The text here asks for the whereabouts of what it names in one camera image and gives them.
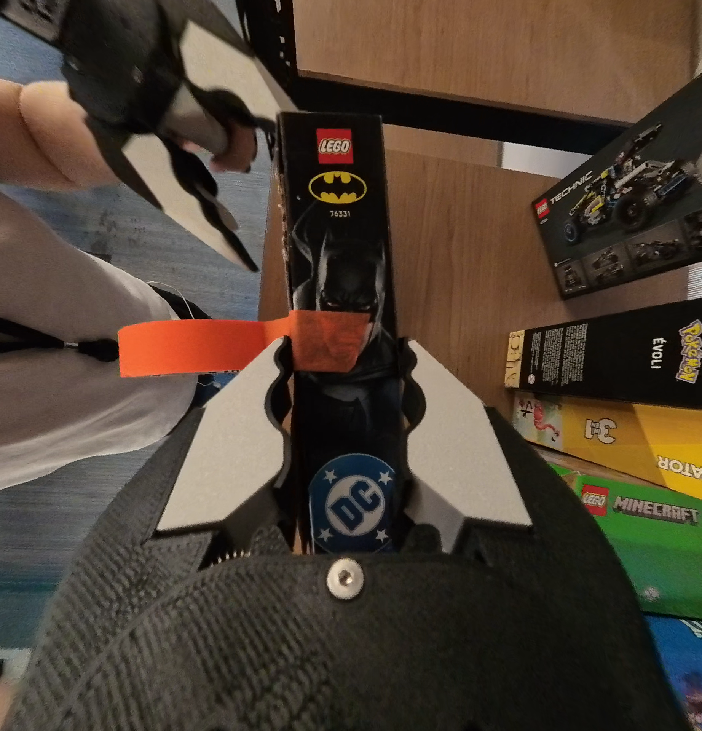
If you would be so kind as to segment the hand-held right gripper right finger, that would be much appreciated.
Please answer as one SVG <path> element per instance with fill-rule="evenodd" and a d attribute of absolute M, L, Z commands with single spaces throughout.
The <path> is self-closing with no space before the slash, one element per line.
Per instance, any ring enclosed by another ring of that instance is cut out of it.
<path fill-rule="evenodd" d="M 470 524 L 533 526 L 483 401 L 416 340 L 399 351 L 404 464 L 411 486 L 404 515 L 454 551 Z"/>

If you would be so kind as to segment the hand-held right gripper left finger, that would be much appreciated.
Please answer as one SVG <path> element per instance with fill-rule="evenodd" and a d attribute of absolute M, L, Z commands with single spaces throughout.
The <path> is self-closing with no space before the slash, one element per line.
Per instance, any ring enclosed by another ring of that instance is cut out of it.
<path fill-rule="evenodd" d="M 273 340 L 203 408 L 156 530 L 253 535 L 285 517 L 290 474 L 290 337 Z"/>

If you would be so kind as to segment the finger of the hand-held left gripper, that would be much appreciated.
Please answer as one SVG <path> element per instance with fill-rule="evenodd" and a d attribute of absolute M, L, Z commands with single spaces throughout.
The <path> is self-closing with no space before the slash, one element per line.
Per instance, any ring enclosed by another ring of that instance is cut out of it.
<path fill-rule="evenodd" d="M 228 149 L 225 125 L 262 129 L 271 157 L 276 150 L 276 118 L 296 111 L 288 93 L 226 23 L 220 36 L 186 22 L 179 38 L 183 81 L 168 108 L 168 133 L 215 153 Z"/>
<path fill-rule="evenodd" d="M 167 217 L 233 264 L 259 270 L 237 236 L 236 220 L 219 201 L 216 181 L 193 153 L 153 134 L 131 136 L 122 153 Z"/>

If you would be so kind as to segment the orange tape strip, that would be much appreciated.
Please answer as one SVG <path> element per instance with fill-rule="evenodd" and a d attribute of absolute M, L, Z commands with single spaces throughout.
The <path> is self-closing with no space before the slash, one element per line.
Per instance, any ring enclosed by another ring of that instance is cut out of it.
<path fill-rule="evenodd" d="M 294 370 L 346 373 L 372 331 L 369 315 L 294 310 L 264 322 L 185 319 L 134 324 L 118 333 L 124 378 L 245 369 L 274 341 L 289 338 Z"/>

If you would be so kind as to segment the black box with blue emblem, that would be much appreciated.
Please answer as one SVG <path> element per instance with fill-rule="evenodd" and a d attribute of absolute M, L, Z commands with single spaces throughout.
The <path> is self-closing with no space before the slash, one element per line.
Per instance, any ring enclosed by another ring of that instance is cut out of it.
<path fill-rule="evenodd" d="M 294 373 L 298 527 L 310 553 L 390 555 L 406 525 L 383 124 L 308 112 L 277 122 L 290 308 L 367 319 L 348 372 Z"/>

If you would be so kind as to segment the person's left forearm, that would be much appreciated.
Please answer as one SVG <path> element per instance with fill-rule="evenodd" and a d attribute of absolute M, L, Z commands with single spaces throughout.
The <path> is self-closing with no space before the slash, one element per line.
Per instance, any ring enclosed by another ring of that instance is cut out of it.
<path fill-rule="evenodd" d="M 68 191 L 119 183 L 66 83 L 0 79 L 0 184 Z"/>

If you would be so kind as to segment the wooden desk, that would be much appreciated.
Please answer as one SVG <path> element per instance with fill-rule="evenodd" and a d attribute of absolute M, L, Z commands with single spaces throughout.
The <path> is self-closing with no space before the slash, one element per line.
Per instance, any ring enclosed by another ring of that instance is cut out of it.
<path fill-rule="evenodd" d="M 635 121 L 702 70 L 702 2 L 292 2 L 300 75 Z M 563 301 L 529 203 L 587 153 L 388 124 L 403 334 L 484 400 L 511 330 L 702 296 L 702 265 Z"/>

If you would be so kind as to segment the person's left hand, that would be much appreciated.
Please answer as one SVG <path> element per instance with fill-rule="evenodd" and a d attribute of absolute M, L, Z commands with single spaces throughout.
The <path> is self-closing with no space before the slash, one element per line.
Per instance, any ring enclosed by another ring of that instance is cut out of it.
<path fill-rule="evenodd" d="M 211 157 L 210 169 L 213 172 L 250 172 L 258 150 L 255 128 L 230 121 L 225 132 L 227 147 Z"/>

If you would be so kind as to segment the yellow toy box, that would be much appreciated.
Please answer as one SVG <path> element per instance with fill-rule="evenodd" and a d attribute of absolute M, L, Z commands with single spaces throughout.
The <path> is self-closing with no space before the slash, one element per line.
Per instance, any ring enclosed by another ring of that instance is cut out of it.
<path fill-rule="evenodd" d="M 533 444 L 702 499 L 702 410 L 518 390 L 512 425 Z"/>

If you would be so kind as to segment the small black toy box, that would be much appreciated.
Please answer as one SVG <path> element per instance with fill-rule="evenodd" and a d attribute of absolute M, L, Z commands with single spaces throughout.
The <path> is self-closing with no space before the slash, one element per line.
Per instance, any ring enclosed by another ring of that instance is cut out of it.
<path fill-rule="evenodd" d="M 512 332 L 504 387 L 702 410 L 702 298 Z"/>

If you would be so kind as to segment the green toy box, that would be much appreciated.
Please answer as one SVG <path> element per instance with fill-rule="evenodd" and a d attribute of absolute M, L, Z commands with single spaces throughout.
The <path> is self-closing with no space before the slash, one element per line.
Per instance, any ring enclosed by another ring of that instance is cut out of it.
<path fill-rule="evenodd" d="M 549 465 L 608 538 L 641 609 L 702 620 L 702 500 Z"/>

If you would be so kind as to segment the black metal shelf rack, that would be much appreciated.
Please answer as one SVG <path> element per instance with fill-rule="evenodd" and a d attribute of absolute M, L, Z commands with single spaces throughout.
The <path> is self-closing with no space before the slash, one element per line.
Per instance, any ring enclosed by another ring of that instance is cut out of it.
<path fill-rule="evenodd" d="M 303 112 L 373 114 L 383 123 L 412 129 L 589 155 L 631 126 L 302 76 L 292 2 L 236 1 L 235 5 L 245 40 Z"/>

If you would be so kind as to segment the black box with car print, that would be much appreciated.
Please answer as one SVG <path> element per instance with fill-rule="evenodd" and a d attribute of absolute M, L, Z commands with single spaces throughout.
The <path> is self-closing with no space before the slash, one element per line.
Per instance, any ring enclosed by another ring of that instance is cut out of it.
<path fill-rule="evenodd" d="M 532 208 L 564 299 L 702 262 L 702 73 Z"/>

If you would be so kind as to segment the blue toy box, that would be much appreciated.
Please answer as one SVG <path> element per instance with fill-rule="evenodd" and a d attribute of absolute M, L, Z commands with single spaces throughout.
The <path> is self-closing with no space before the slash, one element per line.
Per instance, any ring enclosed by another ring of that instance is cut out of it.
<path fill-rule="evenodd" d="M 689 726 L 702 730 L 702 619 L 644 617 Z"/>

